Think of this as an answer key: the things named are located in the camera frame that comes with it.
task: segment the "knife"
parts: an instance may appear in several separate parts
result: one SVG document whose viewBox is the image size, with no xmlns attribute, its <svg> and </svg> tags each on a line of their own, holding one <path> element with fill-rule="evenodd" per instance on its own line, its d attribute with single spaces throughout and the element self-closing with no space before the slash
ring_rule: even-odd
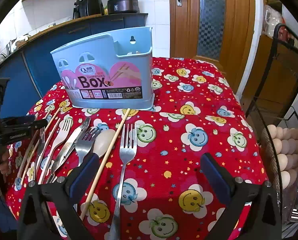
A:
<svg viewBox="0 0 298 240">
<path fill-rule="evenodd" d="M 71 152 L 76 146 L 76 143 L 78 141 L 78 138 L 82 135 L 83 132 L 87 130 L 90 124 L 90 117 L 87 117 L 84 122 L 77 127 L 73 133 L 70 135 L 60 152 L 58 153 L 55 162 L 53 163 L 51 167 L 51 173 L 49 175 L 49 178 L 47 179 L 46 183 L 49 183 L 53 180 L 53 177 L 55 175 L 55 171 L 67 160 Z"/>
</svg>

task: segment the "red tablecloth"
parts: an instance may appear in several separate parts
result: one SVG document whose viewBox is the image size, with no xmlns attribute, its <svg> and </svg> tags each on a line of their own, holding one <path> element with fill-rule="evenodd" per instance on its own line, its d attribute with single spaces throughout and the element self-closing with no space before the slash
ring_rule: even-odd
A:
<svg viewBox="0 0 298 240">
<path fill-rule="evenodd" d="M 136 157 L 125 173 L 121 239 L 203 239 L 224 208 L 200 170 L 201 155 L 209 152 L 233 176 L 261 184 L 266 174 L 258 145 L 232 90 L 214 65 L 191 59 L 154 58 L 152 72 L 154 107 L 150 111 L 132 110 L 126 122 L 137 123 L 139 140 Z M 41 119 L 49 109 L 53 114 L 59 106 L 63 107 L 59 118 L 74 120 L 71 132 L 87 116 L 91 117 L 94 126 L 102 123 L 115 129 L 125 111 L 73 108 L 63 84 L 59 82 L 29 113 Z M 56 135 L 52 137 L 45 156 Z M 23 187 L 15 183 L 28 144 L 29 140 L 17 142 L 10 149 L 6 201 L 16 218 L 30 180 L 26 176 Z M 78 157 L 73 152 L 57 175 L 66 176 L 77 164 Z M 117 190 L 115 186 L 119 183 L 121 166 L 117 147 L 112 150 L 84 219 L 95 239 L 108 236 L 115 206 L 113 192 Z M 231 238 L 239 235 L 248 205 Z M 59 225 L 54 206 L 51 205 L 50 210 Z M 65 229 L 58 229 L 61 236 L 66 237 Z"/>
</svg>

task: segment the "barcode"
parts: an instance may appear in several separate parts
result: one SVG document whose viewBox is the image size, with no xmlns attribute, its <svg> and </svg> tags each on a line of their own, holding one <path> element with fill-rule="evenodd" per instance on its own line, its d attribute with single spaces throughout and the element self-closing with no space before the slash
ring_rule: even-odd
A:
<svg viewBox="0 0 298 240">
<path fill-rule="evenodd" d="M 122 93 L 108 93 L 108 98 L 122 98 Z"/>
</svg>

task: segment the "air fryer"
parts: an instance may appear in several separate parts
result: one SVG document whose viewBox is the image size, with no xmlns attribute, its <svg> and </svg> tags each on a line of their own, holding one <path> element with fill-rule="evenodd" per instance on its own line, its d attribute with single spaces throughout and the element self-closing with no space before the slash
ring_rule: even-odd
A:
<svg viewBox="0 0 298 240">
<path fill-rule="evenodd" d="M 105 15 L 104 6 L 101 0 L 77 0 L 73 9 L 73 19 L 101 14 Z"/>
</svg>

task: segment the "cabinet handle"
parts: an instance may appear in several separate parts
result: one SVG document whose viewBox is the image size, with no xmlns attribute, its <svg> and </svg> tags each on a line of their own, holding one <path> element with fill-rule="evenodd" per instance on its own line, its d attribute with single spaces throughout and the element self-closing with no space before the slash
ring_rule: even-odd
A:
<svg viewBox="0 0 298 240">
<path fill-rule="evenodd" d="M 70 34 L 70 33 L 75 33 L 75 32 L 78 32 L 78 31 L 84 30 L 84 29 L 86 29 L 86 28 L 87 28 L 87 26 L 80 27 L 80 28 L 74 29 L 74 30 L 72 30 L 72 31 L 69 31 L 69 32 L 68 32 L 68 34 Z"/>
</svg>

